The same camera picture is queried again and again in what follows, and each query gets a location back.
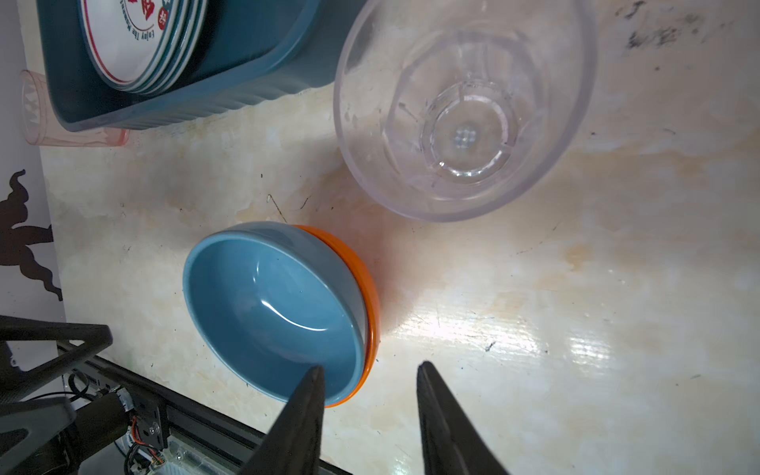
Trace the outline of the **blue bowl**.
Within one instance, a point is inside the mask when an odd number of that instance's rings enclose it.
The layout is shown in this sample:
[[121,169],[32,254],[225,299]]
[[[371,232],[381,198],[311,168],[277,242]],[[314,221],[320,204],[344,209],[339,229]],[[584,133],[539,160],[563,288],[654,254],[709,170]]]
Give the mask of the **blue bowl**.
[[245,383],[287,401],[322,366],[326,404],[358,384],[367,322],[344,261],[298,227],[252,222],[215,233],[183,269],[189,315],[208,348]]

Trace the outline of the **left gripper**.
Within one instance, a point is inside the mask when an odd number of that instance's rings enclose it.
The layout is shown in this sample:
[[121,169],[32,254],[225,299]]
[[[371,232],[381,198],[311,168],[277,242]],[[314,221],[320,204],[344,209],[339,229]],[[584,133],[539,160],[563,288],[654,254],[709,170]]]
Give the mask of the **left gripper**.
[[[10,342],[69,342],[73,350],[25,370],[13,361]],[[9,474],[47,445],[67,466],[82,460],[76,412],[65,397],[28,401],[33,392],[53,382],[113,343],[106,325],[1,318],[1,472]]]

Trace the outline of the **clear cup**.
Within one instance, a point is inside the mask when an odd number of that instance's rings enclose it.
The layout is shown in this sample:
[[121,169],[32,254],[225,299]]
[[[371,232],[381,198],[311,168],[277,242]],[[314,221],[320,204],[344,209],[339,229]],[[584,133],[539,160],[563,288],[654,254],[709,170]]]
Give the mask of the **clear cup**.
[[334,80],[342,158],[399,215],[485,215],[562,157],[597,60],[588,1],[369,1]]

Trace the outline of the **teal plastic bin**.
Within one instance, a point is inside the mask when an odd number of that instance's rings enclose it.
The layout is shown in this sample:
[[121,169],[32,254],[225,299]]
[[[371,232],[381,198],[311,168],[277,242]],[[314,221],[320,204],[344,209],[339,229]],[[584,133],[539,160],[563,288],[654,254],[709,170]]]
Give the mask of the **teal plastic bin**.
[[168,91],[118,91],[97,73],[75,1],[37,4],[51,106],[69,132],[146,130],[328,85],[360,1],[211,1],[186,69]]

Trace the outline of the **orange bowl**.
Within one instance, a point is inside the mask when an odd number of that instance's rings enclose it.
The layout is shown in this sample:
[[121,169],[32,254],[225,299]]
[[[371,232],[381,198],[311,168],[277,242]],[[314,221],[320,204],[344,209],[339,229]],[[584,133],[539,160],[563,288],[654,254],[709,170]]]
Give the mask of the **orange bowl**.
[[298,229],[320,239],[344,261],[346,266],[350,269],[364,301],[367,322],[367,339],[365,344],[365,361],[362,376],[360,377],[358,384],[350,392],[350,395],[334,404],[328,405],[328,408],[334,408],[350,401],[350,399],[361,390],[374,366],[380,345],[381,307],[379,294],[368,267],[351,247],[338,237],[335,237],[324,230],[310,226],[298,226]]

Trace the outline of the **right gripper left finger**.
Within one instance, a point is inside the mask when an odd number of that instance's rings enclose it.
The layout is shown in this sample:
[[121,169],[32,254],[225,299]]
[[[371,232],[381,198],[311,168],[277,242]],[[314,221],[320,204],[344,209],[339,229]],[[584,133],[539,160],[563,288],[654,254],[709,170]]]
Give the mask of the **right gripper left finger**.
[[318,474],[325,393],[325,370],[314,366],[239,474]]

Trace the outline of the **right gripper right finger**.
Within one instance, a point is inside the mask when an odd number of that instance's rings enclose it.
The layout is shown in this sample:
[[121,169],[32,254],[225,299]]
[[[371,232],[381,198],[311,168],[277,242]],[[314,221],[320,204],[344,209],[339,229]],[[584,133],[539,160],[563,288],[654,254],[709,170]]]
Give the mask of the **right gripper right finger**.
[[506,474],[485,445],[437,368],[423,362],[417,398],[425,473]]

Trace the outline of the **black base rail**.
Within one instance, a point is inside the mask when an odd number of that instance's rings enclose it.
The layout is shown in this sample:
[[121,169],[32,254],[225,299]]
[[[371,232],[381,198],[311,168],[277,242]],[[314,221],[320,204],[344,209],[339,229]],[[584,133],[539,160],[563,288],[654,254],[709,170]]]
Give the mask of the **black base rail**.
[[[70,342],[57,342],[59,355],[75,348]],[[122,433],[134,433],[136,419],[149,429],[157,424],[160,434],[148,439],[145,447],[164,449],[172,435],[187,437],[200,447],[231,464],[239,473],[251,459],[265,433],[248,427],[179,393],[154,383],[96,354],[69,370],[70,374],[109,378],[135,398],[131,409],[124,408],[118,393],[102,394],[76,411],[76,433],[82,460],[116,441]],[[338,474],[340,468],[320,459],[318,474]]]

